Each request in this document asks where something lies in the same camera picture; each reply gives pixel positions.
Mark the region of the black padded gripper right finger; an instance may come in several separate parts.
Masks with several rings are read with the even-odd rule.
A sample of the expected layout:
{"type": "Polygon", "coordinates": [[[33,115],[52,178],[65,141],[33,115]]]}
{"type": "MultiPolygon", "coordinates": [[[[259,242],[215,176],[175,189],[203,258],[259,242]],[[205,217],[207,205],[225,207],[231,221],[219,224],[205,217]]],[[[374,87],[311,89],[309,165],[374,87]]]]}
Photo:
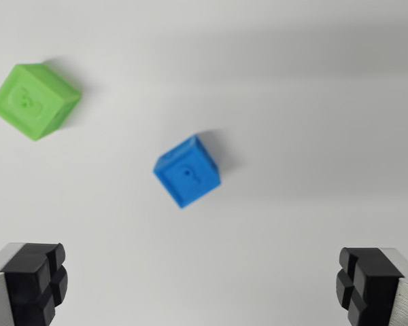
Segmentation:
{"type": "Polygon", "coordinates": [[[339,254],[336,293],[351,325],[408,325],[408,261],[394,248],[339,254]]]}

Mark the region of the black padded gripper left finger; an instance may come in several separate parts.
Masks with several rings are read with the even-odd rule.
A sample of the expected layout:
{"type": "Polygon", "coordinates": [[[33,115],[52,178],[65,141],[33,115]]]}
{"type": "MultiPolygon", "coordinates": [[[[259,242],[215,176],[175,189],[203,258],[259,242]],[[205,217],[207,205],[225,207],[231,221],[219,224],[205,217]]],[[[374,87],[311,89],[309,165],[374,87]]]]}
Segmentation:
{"type": "Polygon", "coordinates": [[[68,287],[61,243],[10,242],[0,250],[0,325],[50,325],[68,287]]]}

